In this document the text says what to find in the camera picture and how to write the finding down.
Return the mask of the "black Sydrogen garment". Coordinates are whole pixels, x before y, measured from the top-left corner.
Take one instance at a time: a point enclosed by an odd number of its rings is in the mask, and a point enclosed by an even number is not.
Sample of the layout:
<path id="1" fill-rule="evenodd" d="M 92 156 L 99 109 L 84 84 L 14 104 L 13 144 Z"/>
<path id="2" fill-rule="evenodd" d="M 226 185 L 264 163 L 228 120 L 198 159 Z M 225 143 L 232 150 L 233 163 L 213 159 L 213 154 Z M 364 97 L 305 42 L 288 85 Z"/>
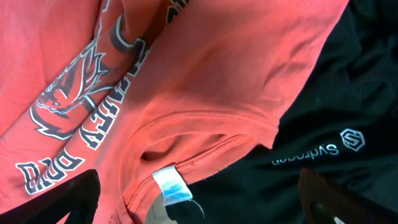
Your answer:
<path id="1" fill-rule="evenodd" d="M 167 206 L 167 215 L 178 223 L 305 223 L 297 189 L 304 167 L 397 210 L 397 0 L 350 1 L 272 148 L 256 146 L 189 185 L 193 200 Z"/>

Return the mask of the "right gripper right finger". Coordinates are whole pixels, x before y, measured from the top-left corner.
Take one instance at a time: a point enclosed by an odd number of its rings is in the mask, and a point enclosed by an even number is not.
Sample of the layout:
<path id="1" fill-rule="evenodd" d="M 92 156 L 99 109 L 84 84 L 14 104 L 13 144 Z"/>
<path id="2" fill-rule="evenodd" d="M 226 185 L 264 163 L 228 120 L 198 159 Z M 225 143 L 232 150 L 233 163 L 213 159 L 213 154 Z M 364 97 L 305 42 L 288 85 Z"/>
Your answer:
<path id="1" fill-rule="evenodd" d="M 310 224 L 397 224 L 396 212 L 330 182 L 307 167 L 300 171 L 298 196 Z"/>

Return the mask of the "red printed t-shirt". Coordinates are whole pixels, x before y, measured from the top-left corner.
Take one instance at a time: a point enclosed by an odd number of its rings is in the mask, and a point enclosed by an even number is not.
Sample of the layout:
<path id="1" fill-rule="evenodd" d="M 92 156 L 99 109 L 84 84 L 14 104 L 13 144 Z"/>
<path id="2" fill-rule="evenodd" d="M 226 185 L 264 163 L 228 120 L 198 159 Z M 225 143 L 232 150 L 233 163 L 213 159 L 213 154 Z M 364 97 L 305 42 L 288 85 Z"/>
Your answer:
<path id="1" fill-rule="evenodd" d="M 93 222 L 143 223 L 165 168 L 271 147 L 347 4 L 1 1 L 1 213 L 95 170 Z"/>

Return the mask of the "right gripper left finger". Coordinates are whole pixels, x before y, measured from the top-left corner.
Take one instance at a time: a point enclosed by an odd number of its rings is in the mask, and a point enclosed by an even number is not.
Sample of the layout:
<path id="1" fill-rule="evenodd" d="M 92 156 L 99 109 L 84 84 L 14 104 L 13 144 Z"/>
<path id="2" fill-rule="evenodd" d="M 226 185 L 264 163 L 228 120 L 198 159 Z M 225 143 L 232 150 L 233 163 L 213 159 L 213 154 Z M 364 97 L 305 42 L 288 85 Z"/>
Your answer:
<path id="1" fill-rule="evenodd" d="M 1 224 L 91 224 L 101 193 L 97 171 L 87 170 L 58 187 L 1 214 Z"/>

